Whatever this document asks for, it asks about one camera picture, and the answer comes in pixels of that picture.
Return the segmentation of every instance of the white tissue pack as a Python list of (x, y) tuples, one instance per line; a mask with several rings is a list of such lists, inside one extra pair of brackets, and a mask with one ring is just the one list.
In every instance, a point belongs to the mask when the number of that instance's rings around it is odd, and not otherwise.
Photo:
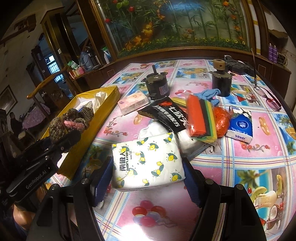
[(112, 187), (118, 191), (152, 189), (185, 179), (172, 132), (113, 144), (112, 151)]

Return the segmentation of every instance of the orange plastic bag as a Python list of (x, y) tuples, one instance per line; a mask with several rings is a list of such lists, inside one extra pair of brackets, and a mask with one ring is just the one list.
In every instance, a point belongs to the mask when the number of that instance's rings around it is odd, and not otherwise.
[(222, 137), (226, 134), (229, 128), (229, 113), (221, 107), (215, 107), (216, 131), (217, 137)]

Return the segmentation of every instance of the white wall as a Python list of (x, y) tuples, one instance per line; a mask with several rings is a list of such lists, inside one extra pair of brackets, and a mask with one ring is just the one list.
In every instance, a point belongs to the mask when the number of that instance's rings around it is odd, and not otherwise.
[[(9, 40), (5, 43), (5, 46), (0, 46), (0, 93), (8, 85), (10, 86), (18, 101), (11, 110), (15, 113), (17, 119), (20, 115), (25, 114), (34, 102), (32, 99), (28, 100), (26, 98), (35, 89), (35, 85), (27, 73), (26, 67), (33, 62), (31, 49), (38, 44), (38, 38), (43, 32), (40, 21), (46, 11), (58, 7), (62, 7), (61, 0), (33, 0), (16, 17), (5, 33), (5, 36), (17, 30), (13, 30), (13, 25), (16, 22), (34, 13), (36, 15), (36, 28), (30, 33), (25, 31)], [(7, 121), (10, 128), (9, 115), (7, 116)]]
[[(266, 16), (266, 20), (267, 20), (267, 24), (268, 24), (268, 28), (269, 29), (275, 29), (281, 32), (286, 32), (285, 29), (283, 28), (283, 26), (280, 24), (280, 22), (278, 21), (278, 19), (273, 15), (269, 15), (267, 13), (265, 13)], [(288, 90), (287, 90), (287, 94), (285, 97), (285, 101), (288, 104), (288, 106), (290, 108), (292, 108), (295, 98), (296, 98), (296, 48), (293, 45), (290, 37), (288, 37), (288, 42), (286, 44), (286, 46), (284, 47), (284, 49), (288, 50), (287, 53), (287, 58), (288, 58), (288, 65), (287, 65), (287, 69), (289, 69), (292, 74), (290, 75), (290, 81), (289, 81), (289, 85), (288, 85)]]

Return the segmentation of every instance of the palm tree print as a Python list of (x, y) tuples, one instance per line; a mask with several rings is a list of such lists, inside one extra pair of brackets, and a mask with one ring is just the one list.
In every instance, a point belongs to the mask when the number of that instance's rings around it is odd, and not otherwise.
[(240, 184), (247, 186), (246, 189), (251, 188), (252, 190), (256, 189), (258, 186), (256, 178), (264, 175), (267, 170), (261, 173), (255, 173), (255, 170), (238, 170), (237, 175), (241, 178)]

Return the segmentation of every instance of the purple bottle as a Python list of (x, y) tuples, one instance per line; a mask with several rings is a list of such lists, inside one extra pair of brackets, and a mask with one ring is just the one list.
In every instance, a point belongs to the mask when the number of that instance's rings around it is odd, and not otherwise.
[(277, 50), (277, 48), (276, 48), (276, 46), (274, 45), (274, 47), (273, 47), (273, 62), (274, 63), (277, 63), (277, 56), (278, 56), (278, 50)]
[(271, 44), (268, 46), (268, 60), (273, 62), (274, 61), (274, 48), (272, 47)]

